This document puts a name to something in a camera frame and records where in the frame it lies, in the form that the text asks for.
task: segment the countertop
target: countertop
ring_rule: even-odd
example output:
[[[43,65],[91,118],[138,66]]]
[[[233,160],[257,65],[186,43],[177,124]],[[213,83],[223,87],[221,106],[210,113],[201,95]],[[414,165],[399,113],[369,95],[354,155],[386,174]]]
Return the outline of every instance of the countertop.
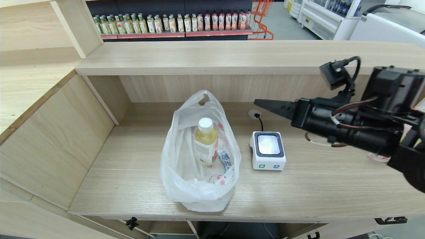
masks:
[[[240,178],[222,212],[197,213],[171,201],[159,178],[161,151],[173,111],[181,103],[132,103],[106,140],[69,211],[125,219],[327,222],[425,213],[425,194],[403,175],[354,147],[330,148],[304,139],[304,131],[262,110],[264,130],[282,134],[283,171],[253,170],[249,140],[260,123],[251,103],[224,103],[242,153]]]
[[[74,47],[2,51],[0,57],[1,145],[69,74],[76,74],[81,58]]]

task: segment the white plastic bag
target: white plastic bag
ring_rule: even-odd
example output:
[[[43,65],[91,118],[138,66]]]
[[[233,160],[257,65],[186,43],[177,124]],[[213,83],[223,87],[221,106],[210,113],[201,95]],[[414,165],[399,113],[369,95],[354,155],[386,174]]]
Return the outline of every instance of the white plastic bag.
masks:
[[[205,96],[208,96],[209,101],[201,106],[199,101]],[[228,167],[225,167],[221,158],[217,158],[214,163],[211,170],[221,174],[205,169],[194,156],[193,131],[204,117],[211,118],[219,129],[219,154],[227,154],[230,158]],[[162,149],[161,180],[167,195],[173,201],[181,202],[187,209],[198,212],[222,211],[230,201],[239,178],[241,158],[223,107],[213,94],[202,90],[192,95],[174,112]],[[226,178],[227,181],[219,180],[220,178]]]

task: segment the black latch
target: black latch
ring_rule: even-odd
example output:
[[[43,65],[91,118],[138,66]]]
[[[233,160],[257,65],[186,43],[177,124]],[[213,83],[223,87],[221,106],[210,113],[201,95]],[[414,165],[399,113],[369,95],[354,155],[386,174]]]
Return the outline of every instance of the black latch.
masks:
[[[402,224],[407,223],[407,218],[405,216],[388,217],[385,220],[382,220],[382,218],[375,218],[375,221],[379,225]]]
[[[308,239],[320,239],[320,233],[319,232],[316,232],[316,237],[313,237],[313,238],[312,238],[312,236],[307,235],[307,238]]]
[[[128,229],[133,230],[133,228],[135,228],[135,227],[138,226],[138,224],[136,223],[136,221],[137,221],[137,218],[132,217],[125,224],[128,226]]]

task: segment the bottle label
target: bottle label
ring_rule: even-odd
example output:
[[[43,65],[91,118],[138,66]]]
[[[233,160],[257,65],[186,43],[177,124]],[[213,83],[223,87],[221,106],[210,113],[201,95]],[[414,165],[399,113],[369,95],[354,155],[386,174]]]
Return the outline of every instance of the bottle label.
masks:
[[[198,152],[199,160],[206,164],[212,165],[217,158],[218,139],[211,145],[205,145],[195,140],[195,148]]]

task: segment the wood grain surface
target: wood grain surface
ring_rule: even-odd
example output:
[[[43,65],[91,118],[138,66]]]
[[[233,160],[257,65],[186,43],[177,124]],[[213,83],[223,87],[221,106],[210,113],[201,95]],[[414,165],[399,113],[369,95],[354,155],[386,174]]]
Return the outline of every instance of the wood grain surface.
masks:
[[[28,203],[0,202],[0,234],[25,238],[127,239],[37,196]]]
[[[0,145],[76,73],[74,47],[0,52]]]
[[[50,4],[82,59],[103,43],[93,28],[91,15],[86,12],[85,1],[60,0],[51,1]]]
[[[76,193],[69,211],[119,218],[252,222],[344,221],[423,214],[425,194],[384,163],[354,147],[309,143],[304,131],[261,110],[264,130],[282,134],[283,171],[253,170],[249,140],[260,123],[247,116],[251,103],[223,103],[242,153],[240,178],[222,212],[197,213],[171,201],[159,178],[161,151],[174,110],[181,103],[134,103],[116,126]]]
[[[49,2],[1,8],[0,15],[1,51],[73,46]]]
[[[67,209],[113,122],[74,76],[1,147],[1,177]]]
[[[360,74],[368,75],[380,65],[425,69],[425,50],[413,44],[276,40],[105,43],[76,71],[80,75],[320,74],[322,64],[357,55],[362,58]]]
[[[118,76],[83,76],[115,124],[124,119],[130,99]]]
[[[338,94],[338,90],[328,89],[320,75],[120,76],[120,79],[131,102],[184,102],[203,89],[213,93],[220,102],[295,100]],[[369,76],[357,78],[357,94],[353,100],[361,98],[368,80]]]

